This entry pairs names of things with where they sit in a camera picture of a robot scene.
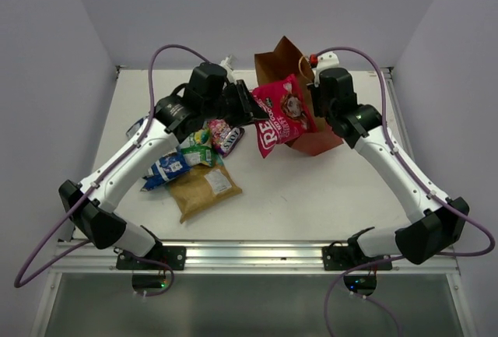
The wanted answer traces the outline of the pink snack bag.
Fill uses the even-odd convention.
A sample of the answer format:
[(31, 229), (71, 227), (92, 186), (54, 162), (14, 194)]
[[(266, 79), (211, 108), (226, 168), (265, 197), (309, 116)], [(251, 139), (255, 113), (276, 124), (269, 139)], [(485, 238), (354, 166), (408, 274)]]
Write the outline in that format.
[(255, 88), (252, 96), (268, 115), (267, 120), (256, 123), (258, 149), (263, 158), (277, 145), (296, 140), (305, 133), (317, 132), (294, 74)]

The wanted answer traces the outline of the red paper bag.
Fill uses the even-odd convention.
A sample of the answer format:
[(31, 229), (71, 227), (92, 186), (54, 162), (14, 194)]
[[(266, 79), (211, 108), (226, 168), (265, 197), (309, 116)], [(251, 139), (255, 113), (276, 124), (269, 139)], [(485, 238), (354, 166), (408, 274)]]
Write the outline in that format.
[(315, 74), (307, 57), (288, 37), (283, 36), (273, 51), (256, 54), (254, 67), (259, 86), (284, 80), (288, 75), (295, 75), (300, 85), (303, 101), (310, 110), (317, 131), (304, 133), (299, 138), (287, 142), (289, 148), (308, 156), (317, 156), (343, 144), (342, 139), (331, 130), (325, 119), (314, 116), (312, 97), (307, 84), (314, 82)]

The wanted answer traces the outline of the large blue chip bag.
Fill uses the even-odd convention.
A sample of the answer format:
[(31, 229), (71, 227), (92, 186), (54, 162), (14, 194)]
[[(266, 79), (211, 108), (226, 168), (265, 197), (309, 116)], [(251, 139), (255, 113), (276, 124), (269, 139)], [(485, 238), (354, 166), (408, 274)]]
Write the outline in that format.
[(152, 191), (162, 187), (169, 182), (184, 176), (191, 170), (181, 148), (177, 146), (174, 150), (161, 156), (143, 174), (144, 185), (141, 191)]

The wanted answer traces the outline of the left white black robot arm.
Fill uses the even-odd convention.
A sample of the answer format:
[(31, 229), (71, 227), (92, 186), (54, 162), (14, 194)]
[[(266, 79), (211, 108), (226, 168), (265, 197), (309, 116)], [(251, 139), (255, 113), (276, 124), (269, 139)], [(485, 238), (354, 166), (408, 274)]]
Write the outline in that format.
[(159, 240), (115, 210), (131, 186), (162, 155), (213, 119), (231, 127), (268, 120), (242, 80), (231, 82), (221, 65), (203, 62), (188, 82), (153, 101), (142, 126), (102, 167), (80, 182), (65, 181), (58, 192), (70, 220), (98, 249), (114, 247), (134, 255), (144, 269), (161, 261)]

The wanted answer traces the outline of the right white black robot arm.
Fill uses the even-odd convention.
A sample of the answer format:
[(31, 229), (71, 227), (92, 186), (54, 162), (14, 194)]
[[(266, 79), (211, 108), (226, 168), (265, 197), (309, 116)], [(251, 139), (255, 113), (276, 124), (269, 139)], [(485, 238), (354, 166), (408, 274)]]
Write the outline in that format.
[(450, 198), (413, 163), (383, 127), (383, 116), (370, 104), (360, 104), (351, 74), (344, 68), (326, 68), (309, 85), (314, 113), (361, 155), (381, 176), (401, 204), (409, 224), (369, 227), (348, 239), (348, 263), (366, 268), (382, 255), (401, 255), (420, 265), (454, 244), (461, 236), (468, 203)]

